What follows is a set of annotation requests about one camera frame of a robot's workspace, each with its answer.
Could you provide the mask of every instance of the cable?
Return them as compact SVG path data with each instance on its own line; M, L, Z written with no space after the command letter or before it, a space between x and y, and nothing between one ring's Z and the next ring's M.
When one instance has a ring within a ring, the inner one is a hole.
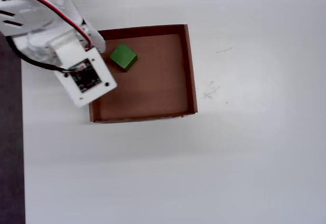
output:
M47 6L52 11L54 11L59 17L61 17L65 22L67 22L76 31L78 31L88 41L89 48L91 48L93 46L91 38L78 25L76 25L74 22L72 22L72 20L70 20L63 12L61 12L53 4L51 4L50 2L48 2L46 0L37 0L37 1L44 4L45 6Z
M27 63L31 64L31 65L35 65L37 67L40 67L40 68L43 68L43 69L46 69L46 70L57 70L57 71L60 71L60 72L72 72L74 71L75 69L63 69L63 68L60 68L60 67L57 67L55 65L50 65L50 64L45 64L45 63L41 63L41 62L38 62L38 61L35 61L35 60L32 60L30 59L29 57L27 57L25 54L23 54L21 51L18 50L18 48L16 47L14 41L12 40L11 37L6 37L7 39L7 42L9 44L9 46L11 47L11 49L14 51L14 53L20 57L22 60L26 61Z

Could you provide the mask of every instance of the black wire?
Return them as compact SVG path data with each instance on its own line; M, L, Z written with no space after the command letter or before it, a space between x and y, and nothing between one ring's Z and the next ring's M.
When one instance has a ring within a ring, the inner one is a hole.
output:
M57 70L60 72L66 71L65 69L57 67L55 65L45 64L45 63L41 63L41 62L30 59L29 57L27 57L25 54L23 54L21 51L18 50L18 48L16 47L16 45L11 37L6 37L6 39L7 39L9 46L14 51L14 53L18 57L20 57L22 60L26 61L27 63L29 63L31 65L35 65L35 66L43 68L43 69L46 69L46 70Z

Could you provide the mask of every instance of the dark floor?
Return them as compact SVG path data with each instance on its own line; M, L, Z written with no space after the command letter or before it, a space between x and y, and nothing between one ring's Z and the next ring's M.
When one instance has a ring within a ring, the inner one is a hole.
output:
M0 36L0 224L24 224L21 63Z

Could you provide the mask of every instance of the red wire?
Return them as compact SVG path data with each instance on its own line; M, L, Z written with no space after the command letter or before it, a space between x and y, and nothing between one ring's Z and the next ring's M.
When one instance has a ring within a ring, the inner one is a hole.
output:
M66 21L69 25L71 25L73 28L76 29L89 43L90 47L92 47L92 40L91 38L74 22L72 22L64 13L62 13L59 9L57 9L54 5L47 2L46 0L37 0L40 3L46 5L48 8L50 8L52 11L54 11L56 14L58 14L64 21Z

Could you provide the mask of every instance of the pencil mark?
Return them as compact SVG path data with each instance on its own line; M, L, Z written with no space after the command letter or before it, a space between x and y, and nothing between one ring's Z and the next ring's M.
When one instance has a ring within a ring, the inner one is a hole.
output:
M210 98L213 99L213 97L211 96L212 94L216 93L216 91L220 88L220 86L218 86L217 88L213 89L213 91L211 91L210 93L203 93L204 97L203 98Z
M213 99L213 97L210 96L209 94L207 94L207 93L203 93L203 94L204 94L204 97L202 97L202 98L210 98L210 99Z
M227 48L227 49L223 49L221 51L217 51L216 53L220 53L220 52L227 52L227 51L230 51L232 50L234 47L230 47L230 48Z

